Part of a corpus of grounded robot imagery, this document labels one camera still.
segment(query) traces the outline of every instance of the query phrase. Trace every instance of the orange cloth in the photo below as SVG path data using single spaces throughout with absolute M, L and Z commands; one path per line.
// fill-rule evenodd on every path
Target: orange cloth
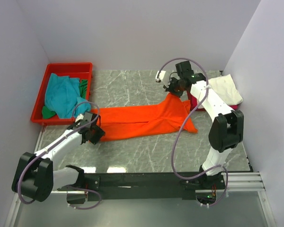
M 187 117 L 190 101 L 182 102 L 169 93 L 158 105 L 101 108 L 101 141 L 123 140 L 133 137 L 166 134 L 178 131 Z M 184 130 L 197 133 L 191 119 Z

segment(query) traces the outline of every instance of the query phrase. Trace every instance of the red plastic bin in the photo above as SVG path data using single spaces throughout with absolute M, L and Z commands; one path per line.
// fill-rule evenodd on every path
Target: red plastic bin
M 44 77 L 42 80 L 42 84 L 38 93 L 38 97 L 33 109 L 32 116 L 30 120 L 34 123 L 38 123 L 40 125 L 64 125 L 64 124 L 72 124 L 73 120 L 70 119 L 60 119 L 57 115 L 49 119 L 43 119 L 42 117 L 42 107 L 44 106 L 44 98 L 45 92 L 47 88 L 47 84 L 49 78 L 52 73 L 57 74 L 58 76 L 70 76 L 71 78 L 80 78 L 88 79 L 87 92 L 85 99 L 89 99 L 89 90 L 90 83 L 92 79 L 92 68 L 93 65 L 90 62 L 85 63 L 54 63 L 48 64 L 46 67 L 46 71 L 44 73 Z

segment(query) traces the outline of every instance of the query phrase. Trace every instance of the blue towel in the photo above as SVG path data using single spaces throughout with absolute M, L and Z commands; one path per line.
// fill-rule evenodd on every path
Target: blue towel
M 59 118 L 71 118 L 72 111 L 75 106 L 81 102 L 85 102 L 80 97 L 79 78 L 70 78 L 69 76 L 58 77 L 52 73 L 49 78 L 45 93 L 45 105 L 51 111 L 55 111 Z M 84 103 L 80 105 L 74 116 L 90 111 L 90 104 Z

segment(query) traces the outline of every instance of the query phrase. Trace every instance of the gray marble surface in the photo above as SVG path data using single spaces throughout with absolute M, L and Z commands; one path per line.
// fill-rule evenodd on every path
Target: gray marble surface
M 91 101 L 100 107 L 153 105 L 167 95 L 161 83 L 155 83 L 156 70 L 104 70 L 93 72 Z M 209 71 L 209 78 L 217 77 L 218 71 Z M 178 171 L 198 171 L 206 160 L 210 144 L 208 133 L 211 119 L 206 112 L 192 115 L 197 134 L 181 133 L 175 154 Z M 47 126 L 39 148 L 59 137 L 67 126 Z M 177 133 L 101 142 L 97 145 L 82 144 L 65 156 L 58 168 L 72 164 L 87 172 L 171 172 L 170 154 Z M 229 171 L 249 171 L 248 159 L 240 143 L 227 158 Z

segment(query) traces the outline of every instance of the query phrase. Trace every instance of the white towel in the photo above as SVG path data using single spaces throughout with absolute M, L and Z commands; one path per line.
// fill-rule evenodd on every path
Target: white towel
M 230 74 L 208 80 L 209 86 L 227 105 L 237 105 L 243 102 L 243 98 L 236 89 Z

